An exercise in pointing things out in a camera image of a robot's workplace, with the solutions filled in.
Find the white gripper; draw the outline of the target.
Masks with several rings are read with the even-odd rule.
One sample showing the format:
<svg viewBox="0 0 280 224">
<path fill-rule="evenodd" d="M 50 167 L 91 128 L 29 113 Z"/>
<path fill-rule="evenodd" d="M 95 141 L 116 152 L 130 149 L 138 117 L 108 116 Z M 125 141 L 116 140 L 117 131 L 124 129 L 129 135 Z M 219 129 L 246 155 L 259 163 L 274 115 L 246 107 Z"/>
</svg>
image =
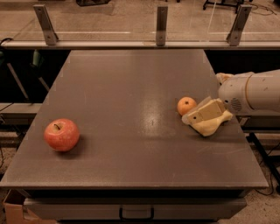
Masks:
<svg viewBox="0 0 280 224">
<path fill-rule="evenodd" d="M 183 115 L 182 122 L 190 125 L 218 118 L 223 115 L 226 108 L 238 116 L 248 115 L 253 111 L 247 98 L 247 85 L 252 75 L 253 73 L 217 73 L 216 78 L 220 83 L 218 90 L 220 99 L 212 99 L 208 96 Z"/>
</svg>

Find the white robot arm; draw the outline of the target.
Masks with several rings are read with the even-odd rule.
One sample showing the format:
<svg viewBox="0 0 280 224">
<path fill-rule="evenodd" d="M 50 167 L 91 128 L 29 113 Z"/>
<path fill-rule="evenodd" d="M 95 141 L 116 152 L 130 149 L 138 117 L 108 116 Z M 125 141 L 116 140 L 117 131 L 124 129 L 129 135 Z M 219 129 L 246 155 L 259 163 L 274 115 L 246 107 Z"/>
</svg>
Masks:
<svg viewBox="0 0 280 224">
<path fill-rule="evenodd" d="M 218 97 L 208 96 L 182 116 L 188 125 L 217 121 L 224 123 L 233 115 L 255 111 L 280 112 L 280 70 L 262 73 L 217 73 Z"/>
</svg>

